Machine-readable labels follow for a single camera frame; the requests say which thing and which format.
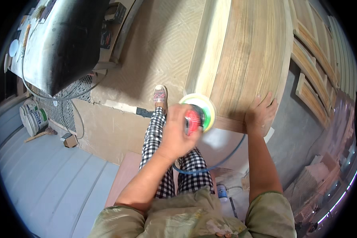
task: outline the person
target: person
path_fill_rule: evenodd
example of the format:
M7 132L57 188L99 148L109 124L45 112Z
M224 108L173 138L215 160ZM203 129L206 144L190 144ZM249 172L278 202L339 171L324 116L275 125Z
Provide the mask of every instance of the person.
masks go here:
M263 139L263 126L277 109L272 93L262 102L258 95L245 115L250 166L246 224L222 216L209 172L180 173L176 196L172 163L178 160L186 171L205 169L206 163L195 147L201 128L190 136L184 133L184 115L191 106L175 104L166 117L166 95L164 86L156 86L139 172L114 206L98 215L89 237L296 237L290 204Z

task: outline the green shirt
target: green shirt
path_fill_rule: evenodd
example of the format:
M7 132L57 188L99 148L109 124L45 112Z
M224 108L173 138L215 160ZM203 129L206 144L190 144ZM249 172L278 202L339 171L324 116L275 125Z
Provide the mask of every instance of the green shirt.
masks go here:
M156 199L147 218L131 207L105 208L96 218L89 238L104 237L296 237L295 222L287 199L267 192L251 203L246 225L235 217L223 217L220 201L210 188L169 199Z

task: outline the black and white checkered pants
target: black and white checkered pants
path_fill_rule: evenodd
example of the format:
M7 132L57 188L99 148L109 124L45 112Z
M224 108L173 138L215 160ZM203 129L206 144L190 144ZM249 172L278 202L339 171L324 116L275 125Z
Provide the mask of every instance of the black and white checkered pants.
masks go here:
M144 145L142 150L142 161L139 170L152 158L153 153L159 148L162 139L162 128L165 125L165 115L162 107L157 107L152 114L150 124L145 132ZM180 167L185 171L195 171L206 169L206 163L197 147L193 148L188 154L178 159ZM199 174L179 174L177 179L177 193L195 192L208 185L210 192L214 194L212 177L209 172ZM173 181L172 166L165 173L159 187L157 188L156 198L169 198L175 196L175 185Z

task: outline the patterned shoe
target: patterned shoe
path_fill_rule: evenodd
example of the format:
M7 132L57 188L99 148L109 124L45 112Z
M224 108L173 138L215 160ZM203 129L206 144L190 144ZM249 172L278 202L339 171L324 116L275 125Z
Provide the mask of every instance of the patterned shoe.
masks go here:
M157 102L163 103L164 113L167 112L167 88L164 85L159 84L155 87L155 91L153 92L153 101L155 102L155 108Z

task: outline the forearm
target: forearm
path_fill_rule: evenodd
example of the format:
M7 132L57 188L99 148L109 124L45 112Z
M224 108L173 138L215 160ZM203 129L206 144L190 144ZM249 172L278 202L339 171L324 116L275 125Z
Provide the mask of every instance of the forearm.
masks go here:
M250 194L249 202L266 191L283 192L274 161L259 128L248 130Z
M170 166L171 163L164 157L164 152L158 149L123 189L115 205L126 205L142 212L147 211L162 177Z

